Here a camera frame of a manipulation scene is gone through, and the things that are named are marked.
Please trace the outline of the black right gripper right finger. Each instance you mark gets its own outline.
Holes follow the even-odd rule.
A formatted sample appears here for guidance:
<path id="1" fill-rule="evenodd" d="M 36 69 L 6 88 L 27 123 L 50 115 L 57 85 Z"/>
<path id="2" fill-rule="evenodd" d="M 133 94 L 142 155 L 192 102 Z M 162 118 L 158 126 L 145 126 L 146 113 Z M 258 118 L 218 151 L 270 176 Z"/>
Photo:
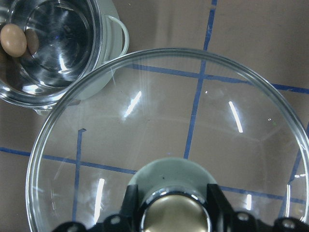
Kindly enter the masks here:
<path id="1" fill-rule="evenodd" d="M 206 209 L 214 232 L 230 232 L 235 213 L 217 184 L 207 184 Z"/>

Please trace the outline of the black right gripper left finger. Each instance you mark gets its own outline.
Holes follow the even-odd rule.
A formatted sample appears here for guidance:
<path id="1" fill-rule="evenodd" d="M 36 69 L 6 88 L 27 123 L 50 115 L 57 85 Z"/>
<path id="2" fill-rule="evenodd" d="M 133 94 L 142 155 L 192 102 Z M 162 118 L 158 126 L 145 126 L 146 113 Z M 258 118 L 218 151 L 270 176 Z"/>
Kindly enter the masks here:
<path id="1" fill-rule="evenodd" d="M 120 209 L 122 232 L 141 232 L 141 221 L 144 212 L 143 192 L 139 185 L 130 184 L 126 188 Z"/>

